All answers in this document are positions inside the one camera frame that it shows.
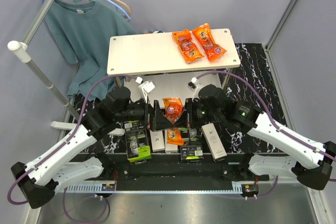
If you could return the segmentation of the orange razor pack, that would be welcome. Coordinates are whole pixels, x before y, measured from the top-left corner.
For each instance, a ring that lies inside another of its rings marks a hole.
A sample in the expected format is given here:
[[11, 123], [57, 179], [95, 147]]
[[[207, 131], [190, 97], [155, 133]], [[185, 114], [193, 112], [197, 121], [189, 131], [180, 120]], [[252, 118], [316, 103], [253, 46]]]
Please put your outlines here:
[[210, 25], [205, 23], [192, 30], [192, 33], [203, 48], [207, 59], [214, 62], [226, 53], [226, 49], [216, 43]]
[[[165, 116], [172, 123], [175, 124], [183, 112], [183, 105], [180, 98], [164, 98]], [[171, 128], [167, 130], [167, 143], [182, 146], [184, 141], [180, 135], [178, 128]]]
[[195, 62], [204, 55], [199, 51], [196, 44], [193, 42], [191, 32], [187, 29], [183, 31], [172, 32], [172, 37], [178, 45], [178, 49], [186, 63]]

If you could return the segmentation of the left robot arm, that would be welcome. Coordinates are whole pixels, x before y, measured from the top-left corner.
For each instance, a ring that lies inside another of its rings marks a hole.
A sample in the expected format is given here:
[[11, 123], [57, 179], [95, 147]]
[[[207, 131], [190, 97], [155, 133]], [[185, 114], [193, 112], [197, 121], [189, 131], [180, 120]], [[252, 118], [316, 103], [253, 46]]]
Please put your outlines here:
[[155, 110], [150, 106], [148, 94], [155, 88], [152, 82], [138, 86], [141, 99], [132, 102], [127, 87], [116, 87], [105, 99], [85, 115], [81, 115], [75, 128], [61, 141], [38, 158], [26, 164], [17, 162], [11, 167], [25, 203], [37, 209], [48, 203], [64, 188], [91, 178], [107, 180], [113, 176], [112, 160], [104, 153], [96, 153], [88, 160], [65, 167], [82, 150], [117, 129], [121, 122], [140, 121], [147, 126]]

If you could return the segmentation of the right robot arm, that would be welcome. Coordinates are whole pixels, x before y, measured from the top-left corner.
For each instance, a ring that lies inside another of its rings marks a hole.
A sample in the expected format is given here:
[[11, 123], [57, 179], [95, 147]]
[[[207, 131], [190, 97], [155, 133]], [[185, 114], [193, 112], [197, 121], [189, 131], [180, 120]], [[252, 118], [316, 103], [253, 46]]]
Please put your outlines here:
[[245, 101], [232, 102], [223, 89], [213, 84], [188, 83], [193, 96], [186, 100], [178, 126], [201, 128], [205, 134], [217, 123], [224, 128], [256, 137], [283, 151], [285, 156], [246, 154], [238, 167], [239, 176], [278, 175], [295, 178], [306, 187], [323, 190], [335, 158], [335, 143], [320, 143], [304, 137], [275, 121], [265, 110]]

